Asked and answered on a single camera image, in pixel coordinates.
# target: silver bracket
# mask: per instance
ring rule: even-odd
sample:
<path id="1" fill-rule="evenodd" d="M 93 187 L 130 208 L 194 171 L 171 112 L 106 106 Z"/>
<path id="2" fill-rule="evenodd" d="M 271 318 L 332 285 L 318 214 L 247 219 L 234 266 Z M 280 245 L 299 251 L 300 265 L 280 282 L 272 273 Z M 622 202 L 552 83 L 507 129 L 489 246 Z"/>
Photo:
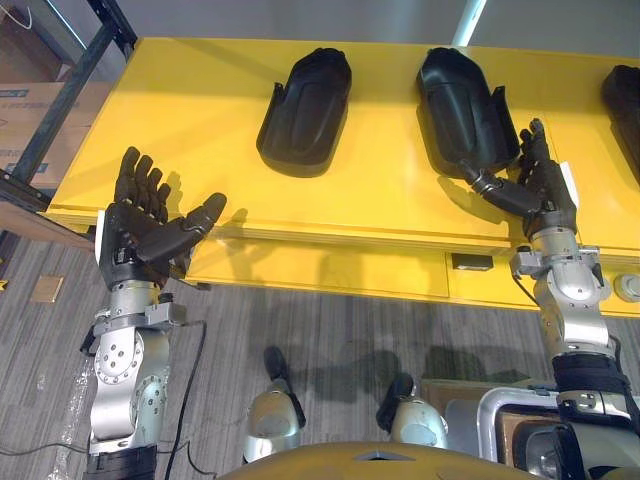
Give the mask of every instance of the silver bracket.
<path id="1" fill-rule="evenodd" d="M 107 309 L 103 309 L 96 314 L 96 319 L 99 320 L 93 327 L 93 334 L 96 337 L 127 327 L 167 331 L 172 326 L 185 325 L 187 318 L 186 307 L 173 302 L 148 305 L 144 309 L 144 314 L 111 318 L 108 316 L 109 313 Z"/>

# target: yellow tabletop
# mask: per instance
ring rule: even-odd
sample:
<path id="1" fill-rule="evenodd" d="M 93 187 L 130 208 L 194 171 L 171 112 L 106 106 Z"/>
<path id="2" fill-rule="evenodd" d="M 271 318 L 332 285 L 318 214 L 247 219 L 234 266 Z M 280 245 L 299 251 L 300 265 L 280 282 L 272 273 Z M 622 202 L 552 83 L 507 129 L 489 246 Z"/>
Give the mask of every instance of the yellow tabletop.
<path id="1" fill-rule="evenodd" d="M 299 179 L 267 167 L 255 140 L 273 82 L 318 46 L 343 50 L 353 71 L 349 112 L 328 172 Z M 62 182 L 49 215 L 91 224 L 109 203 L 122 153 L 136 145 L 169 174 L 185 213 L 227 194 L 234 234 L 298 241 L 504 253 L 520 220 L 431 167 L 416 116 L 415 77 L 429 46 L 271 40 L 141 40 Z M 581 240 L 640 257 L 640 189 L 599 100 L 629 59 L 492 48 L 465 53 L 491 86 L 505 84 L 517 128 L 540 117 L 553 154 L 575 173 Z"/>
<path id="2" fill-rule="evenodd" d="M 293 63 L 343 50 L 353 72 L 347 121 L 329 170 L 311 179 L 267 167 L 255 140 Z M 174 187 L 172 215 L 214 191 L 229 203 L 194 254 L 188 279 L 533 308 L 507 260 L 521 221 L 462 181 L 440 177 L 416 115 L 415 77 L 429 46 L 228 39 L 142 39 L 60 185 L 47 215 L 82 229 L 112 199 L 123 152 L 151 155 Z M 552 155 L 580 194 L 579 240 L 600 245 L 605 273 L 639 270 L 640 187 L 599 97 L 637 60 L 464 49 L 491 87 L 506 85 L 514 123 L 544 122 Z M 447 252 L 497 255 L 482 273 Z M 617 297 L 606 313 L 640 316 Z"/>

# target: gray carpet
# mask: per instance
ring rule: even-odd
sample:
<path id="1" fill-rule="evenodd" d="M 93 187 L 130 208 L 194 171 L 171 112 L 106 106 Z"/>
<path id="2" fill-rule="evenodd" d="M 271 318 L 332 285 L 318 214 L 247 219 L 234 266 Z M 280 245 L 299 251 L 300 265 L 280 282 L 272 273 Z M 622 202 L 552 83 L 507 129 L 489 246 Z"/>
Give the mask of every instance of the gray carpet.
<path id="1" fill-rule="evenodd" d="M 31 304 L 40 274 L 65 277 L 55 304 Z M 21 240 L 0 294 L 0 445 L 23 450 L 46 442 L 83 446 L 95 378 L 78 346 L 107 294 L 92 256 L 48 243 Z M 167 290 L 206 320 L 209 331 L 185 416 L 201 468 L 228 472 L 241 463 L 246 410 L 268 385 L 262 351 L 279 345 L 308 418 L 303 443 L 383 440 L 375 411 L 399 369 L 414 378 L 516 381 L 550 379 L 537 316 L 419 302 L 215 286 Z M 640 321 L 609 320 L 623 344 L 623 367 L 640 386 Z M 179 402 L 199 339 L 199 328 L 172 332 L 170 407 L 163 439 L 176 428 Z M 168 442 L 161 448 L 168 450 Z M 168 455 L 160 455 L 162 478 Z M 1 479 L 81 477 L 81 454 L 51 448 L 0 457 Z M 172 478 L 198 479 L 186 452 Z"/>

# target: small black object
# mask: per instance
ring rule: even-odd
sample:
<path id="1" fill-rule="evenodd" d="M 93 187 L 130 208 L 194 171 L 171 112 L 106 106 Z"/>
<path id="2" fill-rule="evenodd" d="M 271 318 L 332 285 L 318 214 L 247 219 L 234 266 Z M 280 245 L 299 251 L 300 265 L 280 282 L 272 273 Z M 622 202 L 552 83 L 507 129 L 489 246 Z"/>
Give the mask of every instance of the small black object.
<path id="1" fill-rule="evenodd" d="M 493 257 L 491 255 L 452 253 L 451 263 L 454 270 L 473 270 L 476 272 L 486 272 L 493 268 Z"/>
<path id="2" fill-rule="evenodd" d="M 93 325 L 91 325 L 89 327 L 89 330 L 87 330 L 87 334 L 84 336 L 82 345 L 80 345 L 80 352 L 82 352 L 82 354 L 87 357 L 91 357 L 91 358 L 95 357 L 96 349 L 92 350 L 92 347 L 95 345 L 95 343 L 96 343 L 96 337 L 93 334 Z"/>
<path id="3" fill-rule="evenodd" d="M 629 149 L 632 167 L 640 170 L 640 68 L 616 65 L 602 84 L 602 98 Z"/>
<path id="4" fill-rule="evenodd" d="M 351 69 L 343 52 L 318 48 L 298 60 L 287 85 L 276 83 L 256 146 L 274 170 L 295 177 L 324 173 L 347 113 Z"/>
<path id="5" fill-rule="evenodd" d="M 304 410 L 302 409 L 302 405 L 300 404 L 298 397 L 293 393 L 293 387 L 291 387 L 291 381 L 289 379 L 289 366 L 287 365 L 287 360 L 284 358 L 282 350 L 275 345 L 265 348 L 263 352 L 263 360 L 264 367 L 269 374 L 269 379 L 273 381 L 279 378 L 284 380 L 287 384 L 287 389 L 289 391 L 286 392 L 286 394 L 289 396 L 296 412 L 298 425 L 300 428 L 303 428 L 307 424 L 307 417 L 304 415 Z"/>
<path id="6" fill-rule="evenodd" d="M 158 303 L 171 303 L 173 302 L 173 293 L 163 292 L 158 295 Z"/>
<path id="7" fill-rule="evenodd" d="M 378 426 L 387 433 L 391 433 L 393 419 L 396 418 L 398 405 L 403 397 L 411 395 L 413 390 L 413 378 L 405 372 L 400 372 L 389 385 L 387 394 L 376 412 Z"/>
<path id="8" fill-rule="evenodd" d="M 429 51 L 420 72 L 419 115 L 431 117 L 441 157 L 433 155 L 444 174 L 465 178 L 467 163 L 474 170 L 496 172 L 519 153 L 505 98 L 505 88 L 493 94 L 480 67 L 454 48 Z"/>
<path id="9" fill-rule="evenodd" d="M 153 480 L 156 471 L 155 445 L 128 448 L 117 452 L 87 455 L 87 470 L 83 480 Z"/>

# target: robot finger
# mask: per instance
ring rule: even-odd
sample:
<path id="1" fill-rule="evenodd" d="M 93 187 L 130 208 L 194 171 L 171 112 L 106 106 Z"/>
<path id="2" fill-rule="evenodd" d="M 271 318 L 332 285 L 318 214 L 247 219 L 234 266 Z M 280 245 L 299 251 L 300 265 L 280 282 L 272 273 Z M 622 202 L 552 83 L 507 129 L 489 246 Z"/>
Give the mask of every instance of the robot finger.
<path id="1" fill-rule="evenodd" d="M 116 180 L 115 202 L 136 203 L 138 195 L 134 180 L 134 169 L 139 156 L 140 152 L 135 147 L 129 147 L 122 157 L 120 173 Z"/>
<path id="2" fill-rule="evenodd" d="M 149 170 L 151 169 L 151 165 L 153 164 L 153 160 L 149 155 L 143 155 L 140 157 L 138 161 L 138 165 L 136 166 L 136 187 L 138 189 L 138 198 L 135 203 L 136 207 L 140 207 L 143 210 L 146 210 L 149 205 L 149 192 L 147 191 L 147 176 L 149 174 Z"/>
<path id="3" fill-rule="evenodd" d="M 149 192 L 149 204 L 147 206 L 147 213 L 150 213 L 154 218 L 158 217 L 160 211 L 160 200 L 158 199 L 158 182 L 162 178 L 162 172 L 159 168 L 154 168 L 147 177 L 147 192 Z"/>
<path id="4" fill-rule="evenodd" d="M 169 197 L 170 193 L 171 187 L 169 185 L 167 185 L 166 183 L 160 185 L 157 195 L 158 201 L 160 202 L 160 209 L 157 218 L 160 223 L 166 223 L 169 219 L 169 213 L 167 211 L 167 198 Z"/>

